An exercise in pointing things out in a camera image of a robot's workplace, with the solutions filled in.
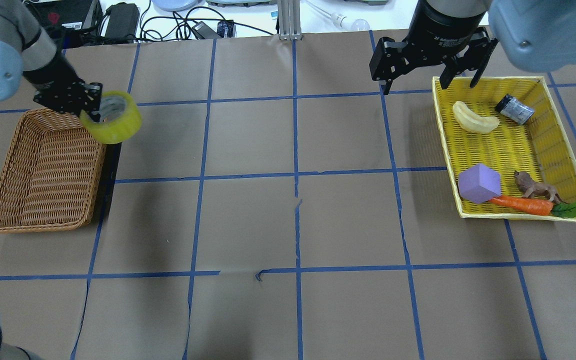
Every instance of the peeled banana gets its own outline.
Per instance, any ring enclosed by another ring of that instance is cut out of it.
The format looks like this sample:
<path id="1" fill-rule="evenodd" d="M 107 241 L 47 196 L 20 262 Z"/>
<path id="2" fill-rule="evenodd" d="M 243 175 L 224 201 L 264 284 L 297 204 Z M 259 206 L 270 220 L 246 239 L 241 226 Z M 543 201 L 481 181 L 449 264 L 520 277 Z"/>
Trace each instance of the peeled banana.
<path id="1" fill-rule="evenodd" d="M 467 132 L 487 134 L 499 126 L 498 117 L 475 114 L 464 101 L 455 102 L 452 105 L 452 112 L 461 128 Z"/>

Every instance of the orange carrot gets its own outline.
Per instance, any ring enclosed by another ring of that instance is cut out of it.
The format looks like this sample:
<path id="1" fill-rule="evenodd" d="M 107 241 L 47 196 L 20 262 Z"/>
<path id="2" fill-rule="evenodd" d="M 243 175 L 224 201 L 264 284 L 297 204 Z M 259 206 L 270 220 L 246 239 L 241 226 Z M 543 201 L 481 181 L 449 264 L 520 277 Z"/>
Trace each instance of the orange carrot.
<path id="1" fill-rule="evenodd" d="M 554 206 L 552 202 L 540 198 L 512 197 L 505 194 L 491 198 L 488 202 L 532 215 L 549 215 Z"/>

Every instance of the purple block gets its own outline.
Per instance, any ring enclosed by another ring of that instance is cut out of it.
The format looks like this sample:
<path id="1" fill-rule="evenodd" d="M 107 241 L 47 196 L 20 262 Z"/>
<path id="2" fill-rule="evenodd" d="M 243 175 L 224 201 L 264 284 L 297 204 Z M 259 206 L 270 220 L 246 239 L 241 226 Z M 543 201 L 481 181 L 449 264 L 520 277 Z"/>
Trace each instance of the purple block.
<path id="1" fill-rule="evenodd" d="M 484 164 L 476 164 L 459 174 L 459 195 L 481 204 L 501 195 L 501 175 Z"/>

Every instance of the green leaf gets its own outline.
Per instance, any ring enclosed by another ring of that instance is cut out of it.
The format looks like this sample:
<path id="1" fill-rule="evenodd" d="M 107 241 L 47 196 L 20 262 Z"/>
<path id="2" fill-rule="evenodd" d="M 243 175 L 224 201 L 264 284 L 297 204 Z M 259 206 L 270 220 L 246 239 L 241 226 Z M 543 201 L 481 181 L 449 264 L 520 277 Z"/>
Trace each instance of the green leaf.
<path id="1" fill-rule="evenodd" d="M 576 217 L 576 202 L 560 202 L 552 207 L 550 213 L 560 218 L 574 218 Z"/>

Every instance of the yellow tape roll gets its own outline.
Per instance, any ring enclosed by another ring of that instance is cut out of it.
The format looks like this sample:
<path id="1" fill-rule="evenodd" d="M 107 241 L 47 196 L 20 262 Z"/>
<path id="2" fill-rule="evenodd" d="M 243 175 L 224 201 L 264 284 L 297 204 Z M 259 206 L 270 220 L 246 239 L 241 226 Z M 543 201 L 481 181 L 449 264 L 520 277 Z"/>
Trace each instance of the yellow tape roll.
<path id="1" fill-rule="evenodd" d="M 94 122 L 86 111 L 79 120 L 90 135 L 101 144 L 117 144 L 132 137 L 142 127 L 135 100 L 124 91 L 106 91 L 99 105 L 100 122 Z"/>

